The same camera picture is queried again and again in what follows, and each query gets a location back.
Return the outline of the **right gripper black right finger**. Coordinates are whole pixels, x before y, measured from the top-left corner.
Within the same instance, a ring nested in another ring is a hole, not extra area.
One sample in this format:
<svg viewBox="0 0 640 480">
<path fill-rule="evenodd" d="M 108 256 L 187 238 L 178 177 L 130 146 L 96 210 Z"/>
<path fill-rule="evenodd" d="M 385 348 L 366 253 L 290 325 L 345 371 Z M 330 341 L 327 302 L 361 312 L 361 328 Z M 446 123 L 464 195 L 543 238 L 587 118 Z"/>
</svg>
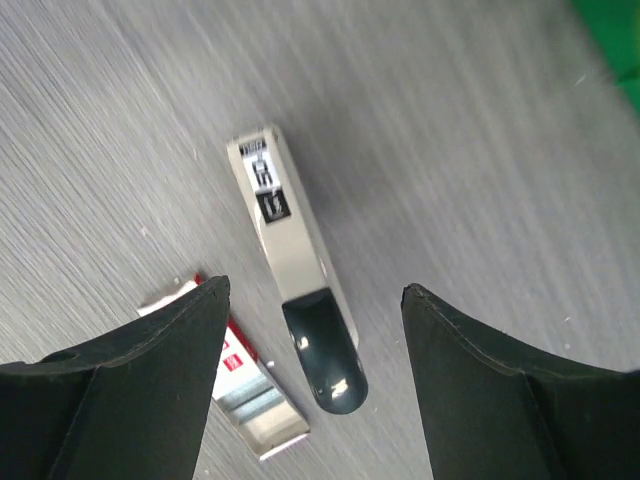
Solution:
<svg viewBox="0 0 640 480">
<path fill-rule="evenodd" d="M 401 299 L 437 479 L 635 479 L 639 375 L 533 347 L 420 284 Z"/>
</svg>

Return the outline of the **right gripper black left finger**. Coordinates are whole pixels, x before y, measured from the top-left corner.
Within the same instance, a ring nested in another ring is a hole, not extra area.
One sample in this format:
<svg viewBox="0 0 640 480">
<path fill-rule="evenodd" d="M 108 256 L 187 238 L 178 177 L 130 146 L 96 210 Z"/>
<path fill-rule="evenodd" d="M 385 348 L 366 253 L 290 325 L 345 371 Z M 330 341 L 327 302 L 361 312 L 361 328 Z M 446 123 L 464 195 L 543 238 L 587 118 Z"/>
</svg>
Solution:
<svg viewBox="0 0 640 480">
<path fill-rule="evenodd" d="M 35 363 L 1 368 L 5 479 L 190 479 L 201 449 L 230 281 Z"/>
</svg>

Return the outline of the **beige stapler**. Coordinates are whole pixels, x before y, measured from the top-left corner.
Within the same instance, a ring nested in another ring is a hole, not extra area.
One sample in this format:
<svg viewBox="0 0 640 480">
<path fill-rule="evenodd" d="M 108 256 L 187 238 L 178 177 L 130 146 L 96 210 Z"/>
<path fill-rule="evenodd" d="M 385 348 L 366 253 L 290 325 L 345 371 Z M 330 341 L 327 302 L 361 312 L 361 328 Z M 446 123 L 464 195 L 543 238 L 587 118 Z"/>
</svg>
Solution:
<svg viewBox="0 0 640 480">
<path fill-rule="evenodd" d="M 285 136 L 267 124 L 232 137 L 227 155 L 312 396 L 351 414 L 369 391 L 359 333 Z"/>
</svg>

